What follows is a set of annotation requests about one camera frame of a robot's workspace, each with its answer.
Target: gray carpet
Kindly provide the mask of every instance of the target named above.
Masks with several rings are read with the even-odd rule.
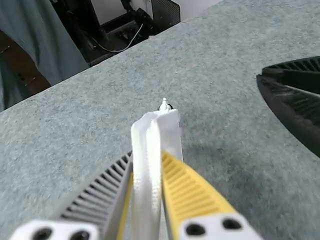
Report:
[[[0,113],[0,239],[128,151],[131,124],[162,97],[180,111],[185,162],[265,239],[318,239],[320,161],[255,76],[320,55],[319,16],[318,0],[224,0]]]

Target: ribbed texture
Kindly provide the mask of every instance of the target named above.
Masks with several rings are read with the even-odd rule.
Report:
[[[262,79],[261,83],[268,87],[275,97],[291,107],[298,116],[320,127],[319,97],[265,79]]]
[[[98,226],[100,233],[104,234],[130,156],[131,152],[102,172],[65,209],[60,218],[95,224]]]
[[[310,57],[269,66],[270,69],[320,72],[320,57]]]
[[[152,0],[153,20],[160,30],[166,30],[181,21],[180,6],[171,0]]]
[[[162,156],[162,180],[173,239],[186,219],[235,211],[206,180],[168,153]]]

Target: small white object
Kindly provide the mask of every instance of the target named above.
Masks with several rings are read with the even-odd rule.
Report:
[[[49,235],[49,240],[70,240],[74,234],[88,233],[88,240],[100,240],[98,228],[85,222],[33,220],[15,230],[9,240],[33,240],[35,235]]]
[[[163,99],[131,127],[133,154],[132,240],[158,240],[162,200],[162,152],[183,160],[179,112]]]
[[[169,111],[169,110],[171,110],[171,106],[168,104],[167,99],[164,97],[159,107],[159,111]]]

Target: gray cloth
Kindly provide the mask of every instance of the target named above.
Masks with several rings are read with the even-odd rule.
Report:
[[[11,72],[0,55],[0,112],[30,97],[22,81]]]
[[[0,239],[130,150],[131,124],[163,97],[179,109],[185,162],[265,239],[318,239],[320,160],[256,74],[320,55],[319,16],[319,0],[224,0],[0,113]]]
[[[88,68],[49,0],[1,0],[0,29],[31,56],[51,85]]]

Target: screw hole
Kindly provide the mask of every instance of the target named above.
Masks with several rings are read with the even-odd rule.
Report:
[[[51,234],[52,230],[50,228],[42,228],[33,235],[32,240],[47,240]]]
[[[189,236],[200,236],[206,233],[205,228],[197,223],[189,224],[185,231]]]
[[[240,223],[231,218],[223,220],[222,225],[225,229],[232,229],[232,230],[241,229]]]
[[[87,231],[77,231],[75,234],[72,235],[70,240],[88,240],[90,234]]]

